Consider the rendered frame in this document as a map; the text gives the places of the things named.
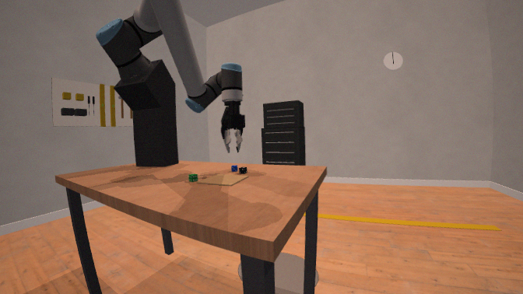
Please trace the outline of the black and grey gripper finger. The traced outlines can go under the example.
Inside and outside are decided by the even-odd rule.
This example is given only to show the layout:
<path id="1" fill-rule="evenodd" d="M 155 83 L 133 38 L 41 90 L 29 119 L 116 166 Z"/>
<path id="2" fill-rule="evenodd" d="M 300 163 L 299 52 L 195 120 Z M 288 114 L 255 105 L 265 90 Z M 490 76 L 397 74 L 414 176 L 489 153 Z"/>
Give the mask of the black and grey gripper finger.
<path id="1" fill-rule="evenodd" d="M 240 151 L 240 144 L 241 144 L 242 141 L 243 141 L 243 139 L 242 139 L 242 137 L 241 137 L 241 136 L 242 136 L 242 133 L 243 133 L 243 128 L 237 128 L 237 129 L 238 129 L 238 130 L 236 130 L 236 131 L 234 132 L 234 134 L 235 134 L 235 136 L 236 136 L 236 138 L 237 138 L 237 140 L 236 140 L 236 143 L 237 143 L 237 147 L 236 147 L 236 148 L 237 148 L 237 152 L 239 152 L 239 151 Z M 239 131 L 240 131 L 240 134 L 239 134 Z"/>
<path id="2" fill-rule="evenodd" d="M 225 146 L 226 146 L 226 150 L 228 151 L 228 153 L 230 153 L 230 147 L 229 147 L 229 144 L 230 144 L 230 141 L 231 141 L 230 130 L 227 130 L 227 128 L 225 127 L 224 123 L 222 123 L 221 134 L 223 136 L 223 140 L 224 140 L 224 143 L 225 143 Z"/>

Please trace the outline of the green die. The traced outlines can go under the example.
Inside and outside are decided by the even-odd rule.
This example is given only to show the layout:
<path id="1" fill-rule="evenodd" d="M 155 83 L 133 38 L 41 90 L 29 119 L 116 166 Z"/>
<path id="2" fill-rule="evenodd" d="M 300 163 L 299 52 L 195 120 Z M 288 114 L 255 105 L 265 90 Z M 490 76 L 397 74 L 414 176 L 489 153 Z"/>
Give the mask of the green die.
<path id="1" fill-rule="evenodd" d="M 195 182 L 195 181 L 198 181 L 198 174 L 189 174 L 188 175 L 188 178 L 189 178 L 189 181 L 191 182 Z"/>

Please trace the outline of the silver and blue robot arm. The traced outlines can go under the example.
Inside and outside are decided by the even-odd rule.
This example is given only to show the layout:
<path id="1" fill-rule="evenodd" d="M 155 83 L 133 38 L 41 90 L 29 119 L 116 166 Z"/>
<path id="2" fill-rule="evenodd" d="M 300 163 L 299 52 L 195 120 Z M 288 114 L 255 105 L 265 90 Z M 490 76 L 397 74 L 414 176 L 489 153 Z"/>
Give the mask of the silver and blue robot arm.
<path id="1" fill-rule="evenodd" d="M 187 91 L 185 103 L 194 112 L 201 113 L 221 93 L 223 102 L 243 100 L 239 64 L 222 64 L 221 72 L 204 82 L 180 0 L 142 0 L 133 17 L 109 22 L 97 31 L 96 38 L 118 68 L 121 81 L 131 83 L 153 69 L 139 48 L 160 35 L 164 35 Z"/>

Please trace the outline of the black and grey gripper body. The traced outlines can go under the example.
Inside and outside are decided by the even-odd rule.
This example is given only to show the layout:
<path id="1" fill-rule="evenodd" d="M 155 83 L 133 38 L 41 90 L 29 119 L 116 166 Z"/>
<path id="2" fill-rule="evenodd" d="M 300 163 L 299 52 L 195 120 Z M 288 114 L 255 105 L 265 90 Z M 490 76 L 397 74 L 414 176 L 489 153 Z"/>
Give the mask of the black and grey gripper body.
<path id="1" fill-rule="evenodd" d="M 233 103 L 236 103 L 237 105 L 235 106 L 235 104 L 233 105 Z M 232 128 L 234 130 L 236 130 L 237 128 L 245 128 L 245 115 L 239 114 L 240 113 L 239 103 L 240 103 L 240 101 L 234 101 L 234 100 L 224 102 L 225 106 L 229 106 L 229 113 L 223 119 L 224 120 L 223 123 L 224 123 L 225 127 L 226 128 L 229 127 L 228 130 L 230 130 Z M 233 113 L 235 115 L 233 115 Z M 243 117 L 231 117 L 231 116 L 243 116 Z"/>

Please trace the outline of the tan mat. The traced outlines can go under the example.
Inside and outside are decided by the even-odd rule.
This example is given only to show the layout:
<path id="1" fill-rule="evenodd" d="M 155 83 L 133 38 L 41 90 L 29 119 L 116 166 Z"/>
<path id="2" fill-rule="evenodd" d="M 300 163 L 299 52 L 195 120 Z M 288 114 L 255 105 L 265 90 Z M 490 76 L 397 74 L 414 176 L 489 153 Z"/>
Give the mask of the tan mat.
<path id="1" fill-rule="evenodd" d="M 249 176 L 241 175 L 226 175 L 226 174 L 217 174 L 215 176 L 206 178 L 196 182 L 197 184 L 212 184 L 212 185 L 222 185 L 222 186 L 233 186 L 238 182 L 248 178 Z"/>

